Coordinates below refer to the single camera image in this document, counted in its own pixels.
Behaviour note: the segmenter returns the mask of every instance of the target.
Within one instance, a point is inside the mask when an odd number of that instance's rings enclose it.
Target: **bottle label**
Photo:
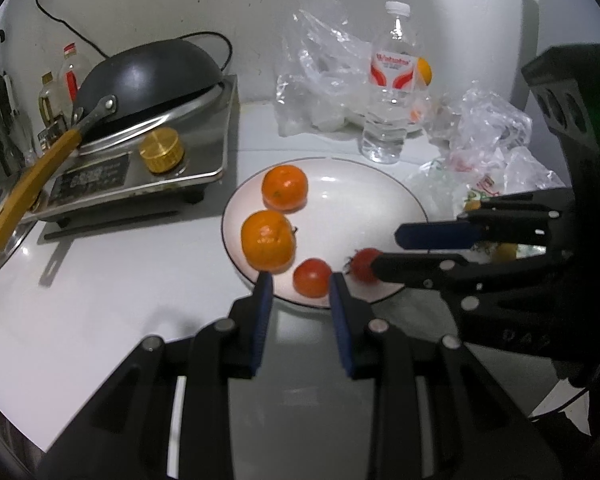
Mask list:
[[[371,58],[369,81],[376,86],[411,92],[415,88],[414,71],[417,65],[417,57],[381,50]]]
[[[73,71],[69,70],[66,73],[66,87],[69,89],[69,97],[71,97],[71,101],[75,101],[75,97],[78,95],[78,81],[75,78],[75,74]]]

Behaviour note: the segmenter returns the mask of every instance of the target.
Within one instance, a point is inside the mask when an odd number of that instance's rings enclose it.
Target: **water bottle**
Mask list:
[[[60,118],[64,121],[60,92],[61,89],[54,81],[54,76],[51,72],[42,76],[42,90],[38,94],[38,107],[40,108],[42,122],[47,127]]]
[[[62,111],[69,118],[78,90],[92,68],[93,65],[86,56],[78,54],[75,43],[68,44],[64,48],[64,63],[58,81],[62,85]]]
[[[420,49],[409,18],[411,8],[387,2],[387,19],[373,43],[369,104],[362,133],[362,154],[381,164],[400,160],[407,133],[419,129],[411,107],[420,84]]]

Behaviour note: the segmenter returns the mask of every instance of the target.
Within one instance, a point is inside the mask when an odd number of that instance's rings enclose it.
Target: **white wall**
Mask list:
[[[341,0],[357,35],[370,39],[385,0]],[[526,103],[525,86],[516,73],[537,48],[537,0],[404,0],[434,69],[439,91],[459,92],[479,79],[497,92]],[[52,13],[69,21],[109,54],[147,41],[200,29],[220,30],[235,43],[232,72],[238,74],[243,101],[269,99],[272,66],[279,52],[280,30],[298,0],[42,0]],[[57,71],[62,48],[75,38],[50,21],[34,0],[8,0],[0,9],[7,40],[0,45],[0,66],[12,76],[18,99],[32,127],[42,129],[37,94],[40,77]],[[217,40],[208,40],[212,44]],[[93,62],[99,56],[77,41]],[[220,43],[214,43],[219,58]]]
[[[595,0],[539,1],[538,54],[552,45],[600,43],[600,7]],[[556,171],[565,182],[570,182],[558,139],[547,129],[534,98],[529,99],[525,112],[534,120],[530,146],[533,154],[545,166]]]

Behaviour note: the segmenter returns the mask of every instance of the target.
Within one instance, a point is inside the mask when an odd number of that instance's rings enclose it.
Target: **stove label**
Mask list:
[[[124,153],[77,170],[67,171],[56,178],[48,205],[58,206],[120,187],[125,183],[128,169],[129,154]]]

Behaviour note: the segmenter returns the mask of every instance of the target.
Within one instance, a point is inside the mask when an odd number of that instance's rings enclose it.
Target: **frying pan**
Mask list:
[[[136,46],[98,64],[74,102],[72,123],[18,181],[0,212],[0,251],[46,181],[81,143],[195,98],[222,80],[215,61],[185,40]]]

